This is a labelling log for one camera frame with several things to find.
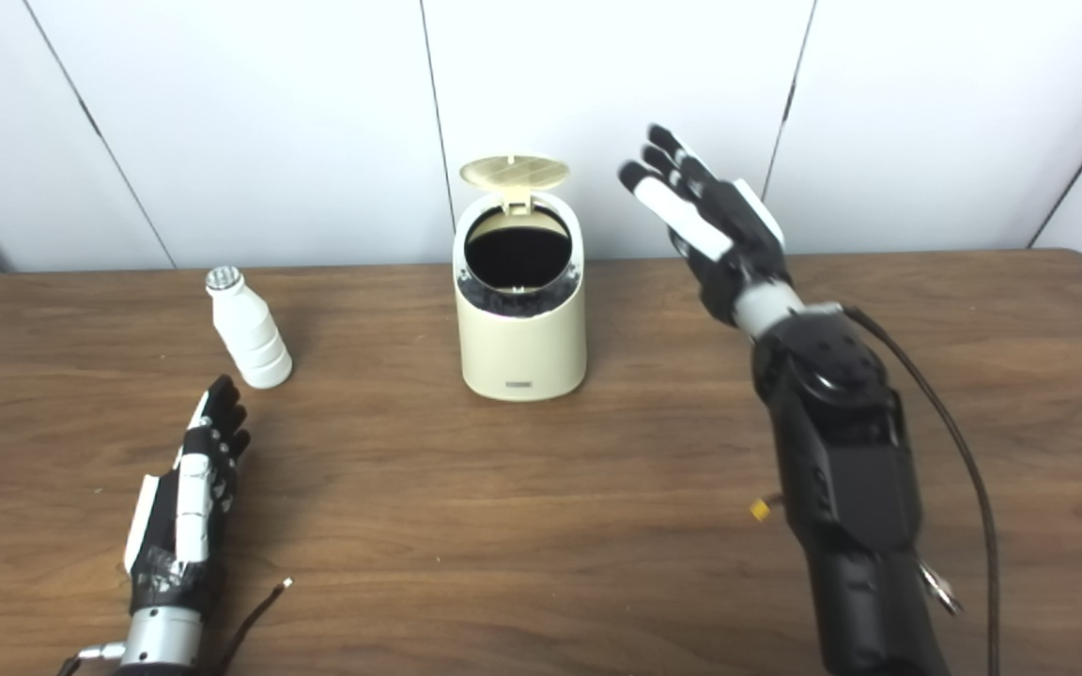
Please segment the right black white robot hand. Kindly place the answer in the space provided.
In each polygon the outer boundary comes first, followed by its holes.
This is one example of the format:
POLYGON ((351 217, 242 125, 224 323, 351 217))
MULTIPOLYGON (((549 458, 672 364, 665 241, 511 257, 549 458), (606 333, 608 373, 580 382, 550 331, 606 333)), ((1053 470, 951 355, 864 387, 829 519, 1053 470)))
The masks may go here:
POLYGON ((642 159, 618 178, 667 225, 687 262, 704 308, 752 341, 803 312, 786 265, 784 236, 743 178, 718 178, 674 133, 649 125, 642 159))

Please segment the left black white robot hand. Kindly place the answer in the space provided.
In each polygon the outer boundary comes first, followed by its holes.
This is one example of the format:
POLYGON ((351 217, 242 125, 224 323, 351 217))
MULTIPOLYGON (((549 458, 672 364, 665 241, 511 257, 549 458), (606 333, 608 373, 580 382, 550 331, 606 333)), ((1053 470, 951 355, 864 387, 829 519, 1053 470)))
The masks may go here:
POLYGON ((209 619, 226 586, 223 542, 252 437, 240 390, 227 374, 194 408, 171 469, 142 480, 123 565, 130 613, 176 607, 209 619))

